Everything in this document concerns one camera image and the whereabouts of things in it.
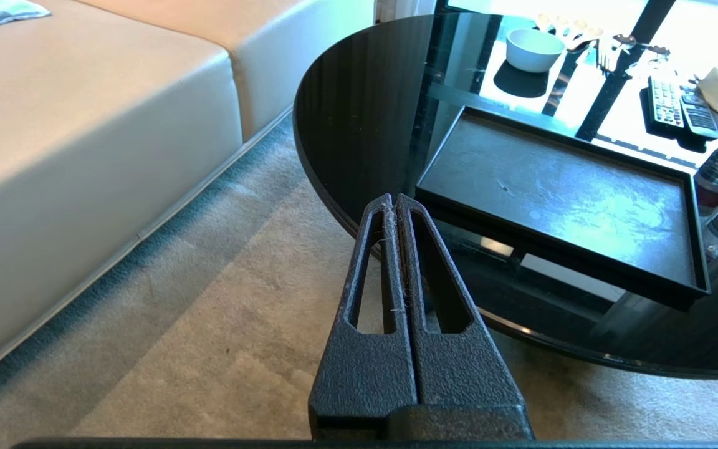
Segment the white bowl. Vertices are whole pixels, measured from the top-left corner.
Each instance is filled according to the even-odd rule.
[[[538,29],[515,29],[506,36],[506,60],[520,70],[541,74],[564,51],[564,42]]]

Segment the round table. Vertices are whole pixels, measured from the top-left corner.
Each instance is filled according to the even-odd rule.
[[[564,54],[547,74],[505,62],[505,36],[531,20],[444,14],[387,22],[343,39],[309,68],[294,103],[299,157],[331,214],[355,235],[365,205],[384,193],[414,196],[462,106],[588,140],[693,173],[712,151],[681,148],[644,130],[624,74],[603,76],[595,50]],[[485,236],[437,222],[490,329],[619,369],[718,378],[718,262],[712,295],[681,312],[531,259],[513,267]]]

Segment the beige carpet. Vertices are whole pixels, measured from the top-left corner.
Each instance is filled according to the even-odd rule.
[[[352,247],[284,120],[0,363],[0,448],[41,435],[307,438],[307,395]],[[372,292],[368,304],[380,310]],[[718,381],[495,338],[539,438],[718,440]]]

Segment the beige leather sofa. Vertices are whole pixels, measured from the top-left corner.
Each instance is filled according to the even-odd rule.
[[[319,54],[373,22],[373,0],[35,1],[52,16],[0,26],[0,358],[251,148]]]

